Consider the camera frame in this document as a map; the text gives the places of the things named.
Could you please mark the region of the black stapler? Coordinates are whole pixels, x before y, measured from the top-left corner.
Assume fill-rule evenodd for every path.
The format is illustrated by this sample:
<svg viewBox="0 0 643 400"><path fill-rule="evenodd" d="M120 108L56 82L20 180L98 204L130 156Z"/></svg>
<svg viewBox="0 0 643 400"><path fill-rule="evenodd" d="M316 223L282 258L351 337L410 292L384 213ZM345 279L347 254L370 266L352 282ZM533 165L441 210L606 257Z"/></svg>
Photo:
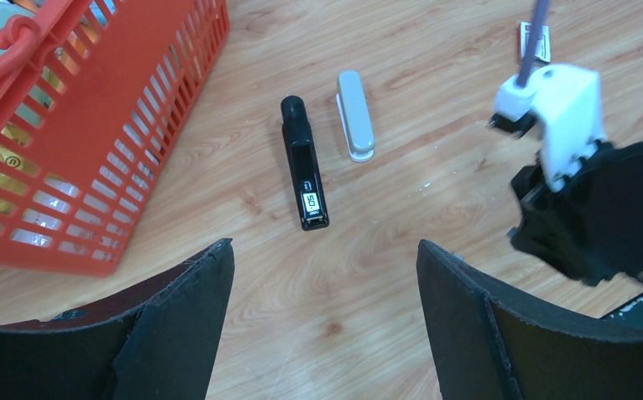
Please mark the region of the black stapler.
<svg viewBox="0 0 643 400"><path fill-rule="evenodd" d="M329 226L322 177L303 100L295 95L281 101L282 136L297 209L304 231Z"/></svg>

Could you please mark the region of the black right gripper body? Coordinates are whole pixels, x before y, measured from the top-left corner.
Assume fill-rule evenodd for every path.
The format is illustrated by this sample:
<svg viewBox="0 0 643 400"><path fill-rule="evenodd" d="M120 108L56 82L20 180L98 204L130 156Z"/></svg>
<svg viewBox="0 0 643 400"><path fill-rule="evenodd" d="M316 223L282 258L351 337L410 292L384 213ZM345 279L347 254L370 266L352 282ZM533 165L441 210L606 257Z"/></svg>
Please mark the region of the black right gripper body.
<svg viewBox="0 0 643 400"><path fill-rule="evenodd" d="M521 222L512 247L567 278L596 286L624 273L643 283L643 142L609 142L559 192L538 164L511 180Z"/></svg>

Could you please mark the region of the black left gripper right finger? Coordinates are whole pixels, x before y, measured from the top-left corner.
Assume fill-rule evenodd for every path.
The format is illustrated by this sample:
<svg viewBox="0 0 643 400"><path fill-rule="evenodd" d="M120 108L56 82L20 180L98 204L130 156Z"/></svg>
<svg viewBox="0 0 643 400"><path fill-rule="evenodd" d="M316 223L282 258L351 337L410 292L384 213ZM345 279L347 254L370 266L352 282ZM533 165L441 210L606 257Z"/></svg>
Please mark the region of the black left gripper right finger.
<svg viewBox="0 0 643 400"><path fill-rule="evenodd" d="M643 399L643 327L502 282L428 240L416 275L445 399Z"/></svg>

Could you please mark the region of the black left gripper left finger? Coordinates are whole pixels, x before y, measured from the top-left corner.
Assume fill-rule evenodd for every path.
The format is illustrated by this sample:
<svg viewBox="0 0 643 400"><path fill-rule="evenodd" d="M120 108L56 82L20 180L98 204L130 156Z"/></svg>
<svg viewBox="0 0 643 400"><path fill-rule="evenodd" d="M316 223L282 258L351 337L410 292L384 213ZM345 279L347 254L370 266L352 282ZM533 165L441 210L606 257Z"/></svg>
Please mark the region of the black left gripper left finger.
<svg viewBox="0 0 643 400"><path fill-rule="evenodd" d="M0 325L0 399L203 399L234 272L223 238L51 320Z"/></svg>

